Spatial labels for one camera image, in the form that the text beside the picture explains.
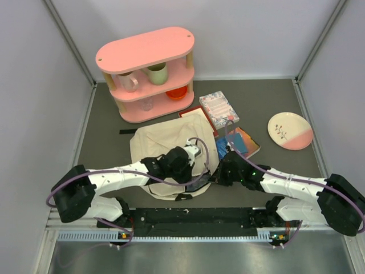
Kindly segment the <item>blue orange book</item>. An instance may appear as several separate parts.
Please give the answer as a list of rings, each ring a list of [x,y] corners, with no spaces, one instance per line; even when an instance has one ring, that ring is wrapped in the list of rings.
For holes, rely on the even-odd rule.
[[[250,158],[254,154],[256,154],[260,149],[260,145],[256,143],[242,128],[236,127],[233,131],[231,131],[229,134],[239,133],[245,142],[248,152],[246,154],[243,154],[245,158]],[[226,150],[226,140],[225,136],[223,136],[220,139],[216,140],[216,147],[217,147],[217,153],[218,153],[218,159],[221,160],[224,158],[224,156],[230,152]]]

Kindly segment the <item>cream canvas backpack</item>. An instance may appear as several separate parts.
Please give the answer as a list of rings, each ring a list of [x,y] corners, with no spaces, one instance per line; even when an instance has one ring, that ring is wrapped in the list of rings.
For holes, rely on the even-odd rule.
[[[206,175],[213,174],[219,163],[216,141],[209,122],[197,115],[139,128],[129,143],[132,162],[138,162],[146,157],[167,154],[177,146],[185,146],[186,141],[192,137],[203,140],[208,148],[208,152],[205,152],[202,143],[197,142],[198,147],[201,149],[201,155],[195,161],[192,175],[196,177],[203,172],[206,156],[209,156],[209,171]],[[186,187],[174,187],[157,183],[144,186],[142,189],[156,199],[176,201],[177,197],[182,195],[191,195],[193,198],[202,195],[209,187],[210,183],[201,179],[195,185]]]

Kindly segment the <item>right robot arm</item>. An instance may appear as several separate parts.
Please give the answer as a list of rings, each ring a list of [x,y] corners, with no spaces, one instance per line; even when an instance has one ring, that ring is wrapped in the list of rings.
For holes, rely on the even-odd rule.
[[[241,183],[251,191],[275,194],[266,203],[266,219],[274,226],[284,221],[322,223],[346,236],[364,232],[364,196],[343,176],[306,178],[256,165],[231,151],[220,160],[212,182]]]

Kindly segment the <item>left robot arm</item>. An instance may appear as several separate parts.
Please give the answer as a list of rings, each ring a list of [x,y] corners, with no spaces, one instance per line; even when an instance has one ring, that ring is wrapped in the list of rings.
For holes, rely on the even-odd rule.
[[[63,223],[82,217],[95,217],[124,226],[129,221],[129,209],[117,198],[103,194],[127,187],[141,187],[173,179],[184,185],[192,179],[195,158],[201,153],[195,145],[175,147],[157,158],[106,170],[86,170],[73,167],[51,190],[55,207]]]

